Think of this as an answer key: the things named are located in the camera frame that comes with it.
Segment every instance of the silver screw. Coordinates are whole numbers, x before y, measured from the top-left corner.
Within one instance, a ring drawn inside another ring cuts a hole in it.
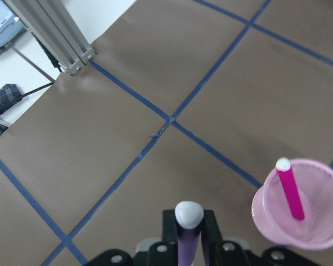
[[[224,243],[222,247],[225,251],[233,251],[235,249],[235,246],[231,242]]]
[[[111,258],[111,262],[112,263],[119,263],[119,262],[121,262],[122,261],[122,256],[121,255],[115,255],[115,256],[113,256],[112,258]]]
[[[284,254],[277,250],[271,252],[270,256],[273,260],[284,260],[285,259]]]
[[[157,251],[158,252],[166,252],[167,250],[168,250],[168,248],[166,247],[166,245],[157,246]]]

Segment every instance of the white floor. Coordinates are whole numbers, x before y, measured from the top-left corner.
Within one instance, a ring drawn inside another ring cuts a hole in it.
[[[87,41],[91,43],[104,33],[135,0],[62,0],[62,2]],[[59,71],[53,68],[30,33],[26,32],[20,36],[14,46],[48,75],[54,79],[57,78]],[[46,83],[49,83],[49,80],[13,50],[0,55],[0,88],[5,84],[17,84],[21,92],[26,93]],[[0,123],[6,126],[13,124],[47,89],[24,98],[0,115]]]

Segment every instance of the black cord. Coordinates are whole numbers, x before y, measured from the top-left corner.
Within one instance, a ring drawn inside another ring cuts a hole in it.
[[[30,95],[30,94],[33,94],[33,93],[35,93],[35,92],[37,92],[37,91],[39,91],[39,90],[42,90],[42,89],[44,89],[44,88],[46,88],[46,87],[49,87],[49,86],[51,86],[51,85],[53,85],[53,84],[54,84],[54,82],[50,82],[50,83],[48,83],[48,84],[46,84],[46,85],[43,85],[43,86],[41,86],[41,87],[36,88],[35,90],[31,90],[31,91],[29,91],[29,92],[27,92],[27,93],[25,93],[25,94],[22,94],[22,95],[20,95],[20,96],[17,96],[17,97],[16,97],[15,99],[13,99],[12,101],[10,101],[10,102],[8,102],[7,104],[1,106],[1,107],[0,107],[0,112],[1,112],[2,110],[7,109],[7,108],[11,108],[13,105],[15,105],[16,103],[18,103],[19,101],[21,101],[22,98],[24,98],[24,97],[26,97],[26,96],[28,96],[28,95]]]
[[[60,69],[60,65],[59,65],[58,60],[53,56],[53,54],[43,45],[43,43],[34,34],[33,34],[33,36],[35,37],[35,39],[37,40],[37,42],[39,43],[39,45],[41,46],[41,48],[46,53],[46,55],[49,58],[49,60],[51,61],[52,65],[55,68],[58,68],[59,72],[62,72],[62,70]]]

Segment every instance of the gray device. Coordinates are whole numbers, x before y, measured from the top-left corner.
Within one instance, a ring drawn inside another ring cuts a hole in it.
[[[11,41],[15,36],[24,31],[24,24],[0,0],[0,54],[12,46]]]

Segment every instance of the metal bracket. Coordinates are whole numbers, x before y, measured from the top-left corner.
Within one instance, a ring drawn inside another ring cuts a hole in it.
[[[60,0],[4,0],[64,68],[74,75],[95,55]]]

